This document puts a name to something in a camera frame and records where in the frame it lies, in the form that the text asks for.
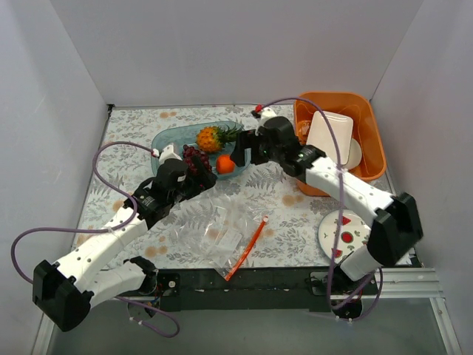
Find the aluminium frame rail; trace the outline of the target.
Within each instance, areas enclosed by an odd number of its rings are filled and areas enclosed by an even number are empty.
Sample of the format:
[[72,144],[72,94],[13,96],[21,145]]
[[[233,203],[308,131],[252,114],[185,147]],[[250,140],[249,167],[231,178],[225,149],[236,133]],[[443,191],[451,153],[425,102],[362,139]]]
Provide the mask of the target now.
[[462,354],[446,306],[443,287],[434,268],[384,268],[383,277],[377,271],[377,286],[382,285],[381,298],[426,299],[429,301],[436,325],[447,354]]

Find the cream round plate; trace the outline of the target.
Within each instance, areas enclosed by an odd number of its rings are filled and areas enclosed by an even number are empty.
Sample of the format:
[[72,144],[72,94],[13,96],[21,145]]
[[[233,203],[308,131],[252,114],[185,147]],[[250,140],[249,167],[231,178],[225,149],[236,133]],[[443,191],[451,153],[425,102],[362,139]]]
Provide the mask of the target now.
[[350,142],[350,151],[348,155],[348,160],[345,165],[345,168],[348,170],[356,168],[361,163],[361,159],[362,159],[361,146],[356,139],[352,138]]

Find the watermelon pattern round plate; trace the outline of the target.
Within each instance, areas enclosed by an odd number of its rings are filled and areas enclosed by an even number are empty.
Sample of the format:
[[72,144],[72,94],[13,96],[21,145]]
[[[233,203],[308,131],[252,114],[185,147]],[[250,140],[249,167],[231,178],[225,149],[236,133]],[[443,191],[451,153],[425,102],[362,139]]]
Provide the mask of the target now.
[[[333,244],[338,225],[338,211],[327,214],[319,225],[318,239],[322,251],[328,258],[332,257]],[[367,244],[370,236],[370,227],[353,211],[345,209],[343,212],[342,226],[338,247],[335,251],[335,262]]]

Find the white rectangular plate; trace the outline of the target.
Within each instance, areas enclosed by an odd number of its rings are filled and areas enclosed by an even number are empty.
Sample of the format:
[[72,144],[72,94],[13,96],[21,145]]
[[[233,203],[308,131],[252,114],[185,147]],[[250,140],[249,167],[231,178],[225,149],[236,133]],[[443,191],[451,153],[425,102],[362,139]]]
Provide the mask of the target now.
[[[349,159],[350,144],[353,133],[353,119],[346,115],[324,111],[338,144],[338,150],[341,158],[341,165],[345,165]],[[336,147],[328,125],[323,119],[321,113],[316,111],[313,115],[310,129],[306,140],[307,145],[312,145],[321,151],[333,161],[337,162]]]

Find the orange plastic basket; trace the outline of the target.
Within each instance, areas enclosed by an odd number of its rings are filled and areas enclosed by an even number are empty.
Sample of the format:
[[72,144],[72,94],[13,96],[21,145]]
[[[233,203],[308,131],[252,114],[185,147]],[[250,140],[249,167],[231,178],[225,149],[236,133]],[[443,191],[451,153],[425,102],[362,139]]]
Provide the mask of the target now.
[[[361,146],[361,162],[350,173],[364,182],[377,180],[385,173],[387,163],[384,148],[370,102],[352,92],[305,92],[299,95],[317,104],[324,111],[346,115],[353,119],[354,138]],[[305,143],[315,109],[304,101],[293,103],[293,121],[296,135]],[[327,197],[322,190],[297,181],[300,191],[308,196]]]

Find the teal transparent plastic tray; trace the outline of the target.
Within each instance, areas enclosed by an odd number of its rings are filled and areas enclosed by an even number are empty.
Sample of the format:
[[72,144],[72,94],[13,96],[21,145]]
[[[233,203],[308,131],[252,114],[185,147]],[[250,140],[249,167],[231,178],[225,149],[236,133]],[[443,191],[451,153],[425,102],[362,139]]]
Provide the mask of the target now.
[[[206,124],[192,124],[188,126],[177,126],[174,128],[168,128],[163,130],[162,132],[158,133],[153,141],[152,141],[152,148],[158,149],[160,152],[169,144],[173,143],[176,146],[177,154],[182,157],[183,156],[183,146],[193,146],[194,148],[198,149],[197,146],[197,134],[207,126],[218,126],[223,129],[227,128],[243,128],[242,124],[239,124],[234,121],[215,121]],[[209,156],[209,163],[212,167],[212,172],[217,175],[220,180],[227,180],[229,178],[234,178],[237,175],[243,173],[245,169],[247,169],[251,162],[251,152],[250,149],[245,150],[245,165],[238,167],[235,166],[234,170],[231,173],[220,175],[216,168],[215,164],[217,162],[217,158],[220,155],[229,155],[233,152],[235,147],[235,143],[229,143],[222,149],[221,152],[217,153],[208,153]]]

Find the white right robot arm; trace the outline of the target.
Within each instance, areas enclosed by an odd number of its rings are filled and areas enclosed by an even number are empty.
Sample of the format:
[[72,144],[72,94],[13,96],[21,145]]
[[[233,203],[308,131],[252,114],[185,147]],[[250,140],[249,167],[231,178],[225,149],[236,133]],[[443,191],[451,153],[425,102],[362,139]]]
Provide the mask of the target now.
[[335,287],[343,294],[353,293],[377,268],[394,266],[423,237],[413,196],[391,195],[341,171],[320,149],[300,144],[285,117],[269,118],[257,129],[239,132],[231,160],[244,165],[246,152],[254,165],[278,163],[287,175],[326,192],[370,227],[367,243],[333,270]]

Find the fake pineapple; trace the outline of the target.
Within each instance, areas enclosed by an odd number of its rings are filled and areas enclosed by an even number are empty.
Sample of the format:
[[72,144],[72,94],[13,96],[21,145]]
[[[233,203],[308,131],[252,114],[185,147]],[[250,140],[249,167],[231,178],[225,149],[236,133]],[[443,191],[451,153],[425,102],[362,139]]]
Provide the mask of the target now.
[[222,151],[229,143],[237,139],[243,130],[238,126],[206,126],[201,129],[196,137],[196,144],[201,151],[208,154]]

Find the fake orange fruit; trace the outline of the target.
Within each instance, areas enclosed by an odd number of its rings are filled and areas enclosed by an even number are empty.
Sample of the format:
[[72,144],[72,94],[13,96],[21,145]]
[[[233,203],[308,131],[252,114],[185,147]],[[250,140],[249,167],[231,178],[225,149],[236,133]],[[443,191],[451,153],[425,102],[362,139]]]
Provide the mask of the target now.
[[219,155],[215,167],[219,175],[226,175],[235,170],[235,163],[231,160],[230,155]]

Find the purple fake grape bunch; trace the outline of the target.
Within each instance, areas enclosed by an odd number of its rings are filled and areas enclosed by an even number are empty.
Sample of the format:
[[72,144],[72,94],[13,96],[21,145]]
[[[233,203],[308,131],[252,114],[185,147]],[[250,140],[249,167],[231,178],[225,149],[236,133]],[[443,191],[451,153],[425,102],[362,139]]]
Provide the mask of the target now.
[[209,156],[206,152],[200,151],[193,146],[183,146],[183,160],[188,164],[189,170],[193,175],[198,174],[198,169],[192,160],[193,157],[198,157],[202,162],[203,166],[210,172],[212,170]]

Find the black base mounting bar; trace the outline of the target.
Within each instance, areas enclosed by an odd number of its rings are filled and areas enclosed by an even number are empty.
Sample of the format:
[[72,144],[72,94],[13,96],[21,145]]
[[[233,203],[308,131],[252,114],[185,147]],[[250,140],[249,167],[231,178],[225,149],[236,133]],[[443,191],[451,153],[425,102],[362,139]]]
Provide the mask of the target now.
[[212,268],[163,269],[148,291],[127,297],[156,300],[167,312],[285,310],[329,312],[322,280],[327,267],[242,268],[226,281]]

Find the clear zip top bag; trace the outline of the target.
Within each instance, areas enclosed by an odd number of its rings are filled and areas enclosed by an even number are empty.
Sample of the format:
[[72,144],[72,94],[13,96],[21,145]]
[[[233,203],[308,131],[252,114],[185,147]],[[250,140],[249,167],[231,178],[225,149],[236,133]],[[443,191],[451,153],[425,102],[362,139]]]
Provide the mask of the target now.
[[243,267],[268,223],[268,216],[239,197],[221,195],[190,200],[176,219],[177,240],[225,281]]

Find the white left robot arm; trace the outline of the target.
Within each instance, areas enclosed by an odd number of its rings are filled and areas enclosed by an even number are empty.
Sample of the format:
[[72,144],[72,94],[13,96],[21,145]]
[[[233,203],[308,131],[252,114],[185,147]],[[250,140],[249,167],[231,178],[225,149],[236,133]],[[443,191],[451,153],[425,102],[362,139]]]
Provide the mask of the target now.
[[153,263],[134,257],[119,268],[104,266],[133,240],[146,234],[171,208],[214,187],[217,176],[199,156],[184,161],[172,154],[154,177],[127,198],[106,231],[54,263],[41,261],[33,272],[33,302],[62,330],[77,327],[96,305],[128,291],[148,296],[157,287]]

